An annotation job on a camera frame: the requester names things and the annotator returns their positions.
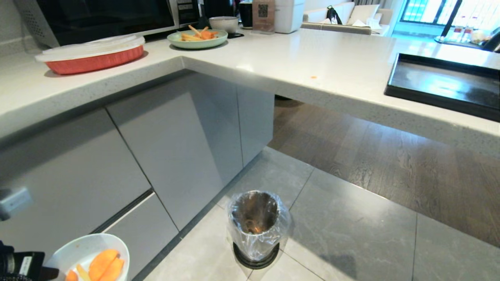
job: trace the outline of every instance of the plastic bag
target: plastic bag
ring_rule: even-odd
[[[290,236],[292,217],[280,197],[253,190],[234,195],[227,205],[232,241],[252,261],[266,258]]]

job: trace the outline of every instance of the white appliance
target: white appliance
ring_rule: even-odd
[[[302,25],[305,0],[276,0],[274,15],[274,31],[277,33],[292,33]]]

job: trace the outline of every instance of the french fries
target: french fries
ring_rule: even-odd
[[[181,41],[204,41],[204,40],[210,40],[214,39],[216,34],[218,33],[217,31],[210,32],[208,31],[209,27],[205,26],[202,31],[199,31],[189,25],[189,28],[194,32],[194,35],[189,35],[186,33],[181,33],[180,34],[180,39]]]

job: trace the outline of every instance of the plastic lid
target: plastic lid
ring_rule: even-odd
[[[134,34],[114,36],[44,50],[41,54],[36,55],[35,59],[39,62],[56,62],[90,58],[137,48],[143,45],[144,42],[143,36]]]

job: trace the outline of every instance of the gray cabinet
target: gray cabinet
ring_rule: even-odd
[[[101,109],[0,151],[0,189],[21,187],[33,203],[0,221],[0,238],[17,251],[44,251],[50,257],[150,185]]]
[[[154,193],[105,232],[118,236],[127,245],[131,260],[129,279],[136,276],[178,233]]]
[[[275,95],[238,85],[241,151],[246,166],[273,139]]]
[[[179,229],[243,168],[232,83],[193,73],[107,108]]]

